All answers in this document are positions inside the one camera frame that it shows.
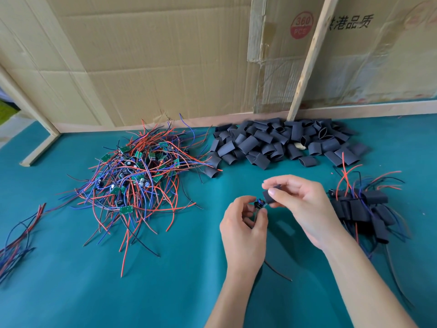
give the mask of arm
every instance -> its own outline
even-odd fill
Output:
[[[281,189],[272,188],[278,184]],[[265,180],[263,188],[277,202],[271,206],[291,210],[309,240],[324,252],[355,328],[416,327],[341,225],[320,183],[286,175]]]
[[[206,328],[242,327],[255,277],[266,256],[267,210],[258,212],[257,222],[249,219],[255,197],[235,199],[220,224],[228,269],[220,295]]]

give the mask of wooden base board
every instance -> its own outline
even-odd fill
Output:
[[[314,109],[301,109],[298,111],[297,119],[303,118],[362,118],[362,117],[380,117],[380,116],[397,116],[397,115],[414,115],[414,114],[435,114],[437,113],[437,100],[399,102],[389,104],[364,104],[354,106],[336,106]],[[217,126],[226,123],[241,123],[244,120],[269,119],[275,117],[286,118],[288,111],[281,111],[270,114],[241,113],[221,116],[201,117],[184,120],[192,127]],[[109,128],[106,126],[84,126],[77,124],[54,124],[60,132],[100,132],[100,131],[130,131],[142,129],[142,125],[123,126]],[[159,126],[166,126],[167,123],[160,123]],[[152,128],[155,124],[146,124],[147,128]],[[185,128],[186,126],[180,121],[173,121],[173,126]]]
[[[43,154],[47,148],[49,148],[58,138],[60,134],[50,135],[44,140],[37,148],[33,150],[23,161],[20,162],[20,165],[23,167],[30,167],[36,159],[38,159],[41,154]]]

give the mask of green table surface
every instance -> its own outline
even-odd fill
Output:
[[[347,120],[360,132],[359,140],[372,148],[360,168],[379,176],[402,170],[403,191],[387,190],[390,204],[408,221],[413,239],[391,237],[396,273],[415,304],[409,310],[421,327],[437,326],[437,115]],[[36,212],[38,204],[53,207],[56,193],[77,187],[67,177],[89,178],[88,167],[114,147],[124,132],[63,135],[30,168],[18,163],[47,136],[33,124],[0,150],[0,239],[19,220]],[[36,250],[28,254],[13,276],[0,287],[1,327],[202,327],[214,306],[226,274],[219,223],[228,204],[241,195],[262,195],[264,179],[295,174],[335,187],[339,177],[325,157],[320,165],[304,168],[285,160],[262,171],[248,161],[224,170],[216,179],[196,173],[183,175],[188,195],[203,210],[192,207],[177,214],[157,215],[141,240],[161,254],[156,258],[139,244],[128,250],[124,277],[123,253],[118,252],[124,227],[82,247],[97,223],[89,209],[63,208],[43,217],[32,234]],[[246,327],[351,327],[352,323],[323,253],[310,244],[292,215],[269,209],[267,260],[290,276],[288,282],[262,270],[254,286]],[[373,263],[400,298],[382,251]]]

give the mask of red and white label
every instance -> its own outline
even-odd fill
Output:
[[[290,34],[295,39],[302,39],[311,31],[313,24],[313,14],[309,11],[302,11],[293,19]]]

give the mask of cardboard box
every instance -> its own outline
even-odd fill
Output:
[[[0,63],[61,131],[248,112],[250,1],[1,0]]]
[[[255,112],[290,108],[323,1],[267,0],[258,14]],[[301,108],[435,98],[436,36],[437,0],[339,0]]]

